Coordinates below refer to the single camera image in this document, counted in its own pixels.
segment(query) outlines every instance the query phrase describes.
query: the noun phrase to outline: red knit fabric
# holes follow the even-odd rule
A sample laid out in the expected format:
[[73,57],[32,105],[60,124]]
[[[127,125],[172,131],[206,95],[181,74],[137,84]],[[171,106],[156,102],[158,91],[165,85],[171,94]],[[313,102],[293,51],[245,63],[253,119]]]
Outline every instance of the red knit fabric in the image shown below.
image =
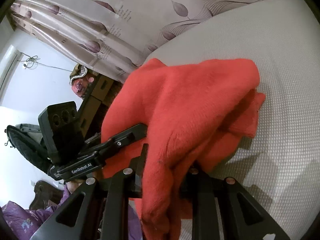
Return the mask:
[[179,239],[178,190],[194,161],[211,171],[242,136],[255,136],[265,99],[258,84],[257,67],[247,59],[171,67],[151,59],[128,77],[104,119],[102,142],[140,122],[148,134],[108,159],[103,172],[107,178],[126,168],[149,144],[141,211],[148,240]]

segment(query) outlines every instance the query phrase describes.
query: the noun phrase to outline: curtain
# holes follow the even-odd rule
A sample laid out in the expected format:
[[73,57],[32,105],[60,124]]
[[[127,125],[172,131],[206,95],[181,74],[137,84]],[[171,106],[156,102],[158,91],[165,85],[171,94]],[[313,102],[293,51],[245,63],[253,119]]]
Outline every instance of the curtain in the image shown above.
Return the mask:
[[217,14],[257,1],[16,0],[11,9],[25,32],[124,82],[167,41]]

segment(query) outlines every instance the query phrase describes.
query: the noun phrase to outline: purple blanket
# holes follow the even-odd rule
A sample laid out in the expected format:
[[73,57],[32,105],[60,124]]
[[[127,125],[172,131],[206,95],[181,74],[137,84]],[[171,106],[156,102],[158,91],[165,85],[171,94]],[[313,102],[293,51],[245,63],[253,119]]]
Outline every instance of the purple blanket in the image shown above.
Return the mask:
[[[34,232],[69,196],[70,192],[65,186],[59,205],[50,206],[45,210],[25,210],[18,204],[9,201],[2,207],[4,219],[19,240],[29,240]],[[128,207],[128,231],[129,240],[140,240],[142,238],[140,220],[131,206]]]

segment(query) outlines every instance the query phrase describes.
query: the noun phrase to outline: electrical cord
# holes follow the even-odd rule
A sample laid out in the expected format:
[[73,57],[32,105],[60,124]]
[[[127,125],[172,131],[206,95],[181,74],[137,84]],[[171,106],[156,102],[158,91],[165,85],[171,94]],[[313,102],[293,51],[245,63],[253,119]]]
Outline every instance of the electrical cord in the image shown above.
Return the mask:
[[61,69],[61,70],[65,70],[65,71],[68,71],[68,72],[72,72],[72,71],[70,71],[70,70],[68,70],[68,69],[59,68],[59,67],[54,67],[54,66],[49,66],[49,65],[46,65],[46,64],[42,64],[42,63],[40,63],[40,62],[37,62],[37,59],[38,59],[38,56],[37,56],[37,55],[31,57],[31,56],[29,56],[29,55],[27,55],[27,54],[25,54],[25,53],[23,53],[23,52],[22,52],[22,54],[28,57],[27,60],[18,60],[18,61],[19,61],[19,62],[25,62],[26,64],[23,64],[23,65],[24,65],[24,67],[26,67],[26,68],[28,68],[28,69],[31,69],[31,70],[34,69],[34,68],[32,68],[32,67],[33,67],[33,65],[36,63],[36,65],[42,65],[42,66],[45,66],[45,67],[56,68],[56,69]]

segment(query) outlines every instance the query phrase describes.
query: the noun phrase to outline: metal screw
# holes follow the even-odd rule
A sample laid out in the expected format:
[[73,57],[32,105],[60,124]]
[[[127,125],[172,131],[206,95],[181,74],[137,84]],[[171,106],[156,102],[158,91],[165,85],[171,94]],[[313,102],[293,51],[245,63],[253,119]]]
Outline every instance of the metal screw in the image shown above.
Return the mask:
[[123,170],[123,174],[125,174],[125,175],[129,175],[129,174],[131,174],[132,173],[132,169],[131,168],[125,168],[124,170]]
[[199,173],[198,169],[196,169],[196,168],[190,168],[190,169],[189,169],[189,172],[190,172],[191,174],[193,174],[193,175],[196,175],[196,174]]
[[228,177],[228,178],[226,178],[226,182],[230,185],[233,185],[236,183],[236,180],[232,177]]
[[87,178],[87,180],[85,181],[86,184],[88,185],[92,185],[93,183],[95,183],[96,179],[95,178]]

